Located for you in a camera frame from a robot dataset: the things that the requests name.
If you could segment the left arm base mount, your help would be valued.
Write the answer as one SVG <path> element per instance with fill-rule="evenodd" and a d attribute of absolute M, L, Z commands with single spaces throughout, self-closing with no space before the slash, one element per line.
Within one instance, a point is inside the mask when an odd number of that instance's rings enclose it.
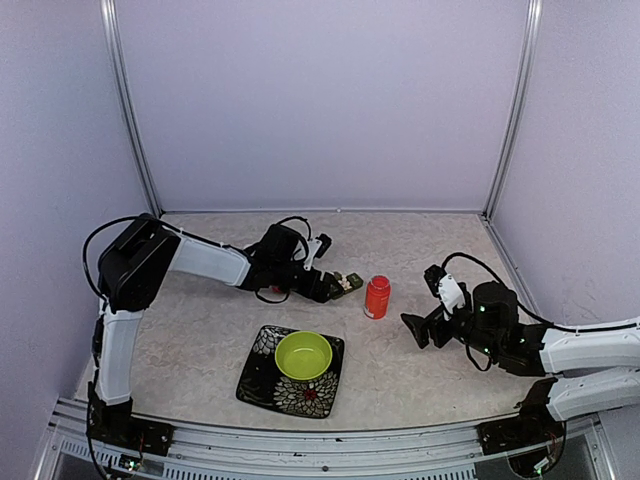
<path fill-rule="evenodd" d="M 107 445 L 166 457 L 173 440 L 174 426 L 138 417 L 129 417 L 122 426 L 116 427 L 90 420 L 89 433 L 92 440 Z"/>

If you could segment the red pill bottle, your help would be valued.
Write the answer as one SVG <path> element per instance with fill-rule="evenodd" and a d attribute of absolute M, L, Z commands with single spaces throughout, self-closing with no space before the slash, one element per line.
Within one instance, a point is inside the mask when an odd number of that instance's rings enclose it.
<path fill-rule="evenodd" d="M 379 320 L 386 316 L 391 284 L 383 275 L 373 276 L 366 286 L 364 313 L 368 318 Z"/>

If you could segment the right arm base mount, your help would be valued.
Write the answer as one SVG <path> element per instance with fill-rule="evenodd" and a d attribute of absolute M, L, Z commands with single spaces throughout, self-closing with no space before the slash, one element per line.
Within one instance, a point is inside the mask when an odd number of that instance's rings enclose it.
<path fill-rule="evenodd" d="M 482 422 L 476 427 L 484 455 L 536 445 L 566 432 L 564 421 L 555 420 L 546 409 L 521 410 L 516 416 Z"/>

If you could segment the green pill organizer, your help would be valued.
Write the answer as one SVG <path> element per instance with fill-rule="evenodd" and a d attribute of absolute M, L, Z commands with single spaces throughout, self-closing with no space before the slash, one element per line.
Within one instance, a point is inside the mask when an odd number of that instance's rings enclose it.
<path fill-rule="evenodd" d="M 364 285 L 363 279 L 357 273 L 342 275 L 339 272 L 332 273 L 335 282 L 332 286 L 332 298 L 338 299 L 360 289 Z"/>

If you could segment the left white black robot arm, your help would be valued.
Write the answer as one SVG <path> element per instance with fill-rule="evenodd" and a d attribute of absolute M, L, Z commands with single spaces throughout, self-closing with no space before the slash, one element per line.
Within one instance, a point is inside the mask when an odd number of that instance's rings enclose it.
<path fill-rule="evenodd" d="M 151 214 L 121 218 L 125 229 L 97 262 L 88 280 L 99 299 L 92 338 L 93 379 L 88 386 L 88 435 L 106 435 L 121 445 L 141 434 L 133 415 L 130 374 L 139 324 L 171 271 L 220 282 L 253 293 L 275 288 L 324 304 L 345 289 L 330 272 L 314 266 L 332 240 L 301 234 L 282 219 L 247 247 L 218 243 L 173 226 Z"/>

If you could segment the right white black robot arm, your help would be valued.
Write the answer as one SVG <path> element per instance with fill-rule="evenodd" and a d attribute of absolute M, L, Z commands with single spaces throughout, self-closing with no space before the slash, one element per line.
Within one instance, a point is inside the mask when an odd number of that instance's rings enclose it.
<path fill-rule="evenodd" d="M 439 306 L 426 316 L 404 313 L 420 348 L 459 341 L 512 375 L 535 382 L 511 426 L 523 444 L 535 442 L 551 420 L 562 422 L 639 401 L 639 321 L 599 327 L 525 324 L 516 293 L 485 282 L 473 290 L 446 276 L 431 288 Z"/>

